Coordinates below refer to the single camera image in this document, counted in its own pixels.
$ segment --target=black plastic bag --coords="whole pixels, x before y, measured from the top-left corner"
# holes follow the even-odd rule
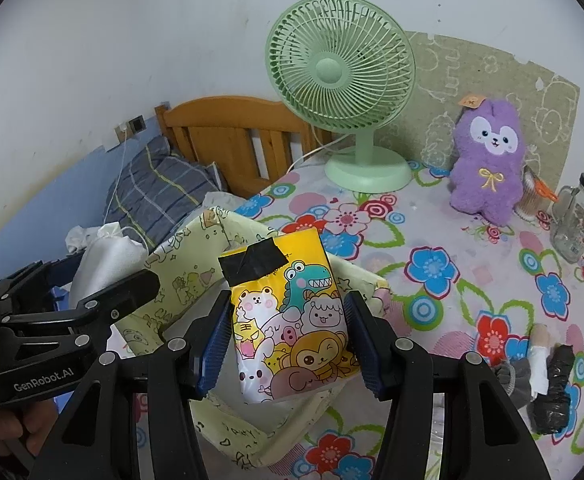
[[[539,395],[532,405],[536,433],[553,434],[567,427],[570,399],[565,387],[568,385],[573,366],[573,348],[567,345],[556,348],[547,366],[547,377],[550,382],[547,395]]]

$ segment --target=plush toy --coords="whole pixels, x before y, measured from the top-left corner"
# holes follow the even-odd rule
[[[485,100],[475,110],[465,110],[454,142],[459,159],[450,174],[455,186],[451,206],[506,225],[523,196],[525,145],[516,108],[508,101]]]

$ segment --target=wooden bed frame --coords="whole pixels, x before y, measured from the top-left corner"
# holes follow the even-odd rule
[[[281,102],[219,96],[155,109],[163,136],[188,160],[216,162],[232,193],[249,198],[281,178],[292,163],[290,133],[301,136],[303,153],[319,147],[311,126]],[[258,132],[267,178],[259,171],[250,131]],[[322,144],[331,133],[319,128]]]

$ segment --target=fan base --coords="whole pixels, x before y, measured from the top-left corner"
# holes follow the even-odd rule
[[[396,191],[412,179],[407,161],[380,146],[374,146],[372,163],[366,165],[356,163],[353,148],[335,153],[325,165],[325,174],[338,186],[363,193]]]

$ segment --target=fan stand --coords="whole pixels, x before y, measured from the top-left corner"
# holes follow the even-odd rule
[[[355,148],[335,153],[325,165],[327,177],[340,187],[363,193],[387,193],[409,184],[411,168],[398,153],[374,146],[374,131],[356,134]]]

